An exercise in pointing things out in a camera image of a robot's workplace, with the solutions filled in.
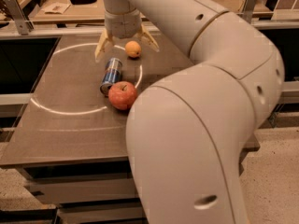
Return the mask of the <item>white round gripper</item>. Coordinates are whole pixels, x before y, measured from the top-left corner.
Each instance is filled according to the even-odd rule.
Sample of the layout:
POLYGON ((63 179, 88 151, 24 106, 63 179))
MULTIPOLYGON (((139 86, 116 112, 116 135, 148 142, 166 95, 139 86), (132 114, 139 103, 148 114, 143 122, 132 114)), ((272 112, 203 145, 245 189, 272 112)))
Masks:
POLYGON ((154 51, 159 52, 160 48, 157 41, 150 34, 148 29, 141 24, 142 20, 140 17, 140 12, 137 9, 124 14, 112 14, 106 12, 106 29, 103 30, 97 43, 94 52, 95 60, 100 62, 113 48, 113 36, 123 39, 130 38, 135 35, 139 41, 148 45, 154 51))

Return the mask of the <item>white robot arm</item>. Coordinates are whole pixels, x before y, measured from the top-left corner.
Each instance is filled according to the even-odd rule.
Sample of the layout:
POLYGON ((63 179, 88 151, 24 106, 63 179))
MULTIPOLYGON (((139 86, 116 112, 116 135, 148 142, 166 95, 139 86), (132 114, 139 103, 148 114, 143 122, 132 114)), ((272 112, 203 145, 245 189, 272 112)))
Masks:
POLYGON ((244 145, 278 103, 276 46, 212 0, 104 0, 104 49, 150 20, 191 66, 150 85, 126 124, 135 186, 149 224, 249 224, 239 181, 244 145))

